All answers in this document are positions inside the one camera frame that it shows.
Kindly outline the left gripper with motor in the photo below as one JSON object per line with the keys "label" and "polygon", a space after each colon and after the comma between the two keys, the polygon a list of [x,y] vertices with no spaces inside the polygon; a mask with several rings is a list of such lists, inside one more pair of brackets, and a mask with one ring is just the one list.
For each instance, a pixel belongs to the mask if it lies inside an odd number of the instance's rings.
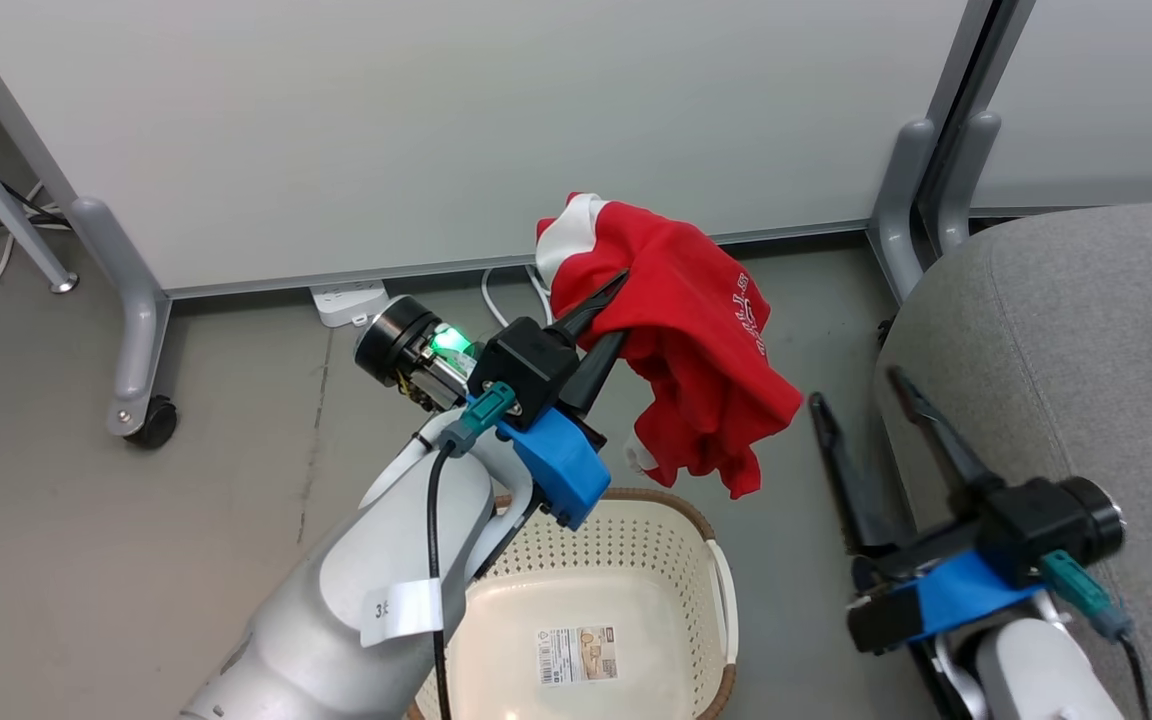
{"label": "left gripper with motor", "polygon": [[[626,285],[627,276],[628,270],[617,272],[593,295],[550,323],[547,333],[567,346],[579,344],[594,319]],[[559,406],[564,414],[579,419],[590,414],[627,340],[628,331],[609,332],[589,348],[559,393]],[[476,351],[476,344],[465,334],[444,323],[420,301],[403,295],[362,325],[353,361],[381,386],[397,389],[399,395],[420,406],[426,414],[444,414],[465,404]]]}

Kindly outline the right gripper with motor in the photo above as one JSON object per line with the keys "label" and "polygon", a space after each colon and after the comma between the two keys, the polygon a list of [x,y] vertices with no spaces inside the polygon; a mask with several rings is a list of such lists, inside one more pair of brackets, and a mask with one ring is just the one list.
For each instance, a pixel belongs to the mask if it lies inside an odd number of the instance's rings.
{"label": "right gripper with motor", "polygon": [[882,483],[856,469],[823,393],[808,397],[846,550],[852,556],[876,559],[878,584],[847,611],[856,650],[896,650],[1051,591],[1044,566],[1053,553],[1064,553],[1087,568],[1123,547],[1123,518],[1096,483],[1082,477],[1034,478],[998,488],[998,473],[904,369],[888,366],[887,379],[905,419],[920,430],[940,467],[952,511],[969,514],[897,547],[899,535],[882,505]]}

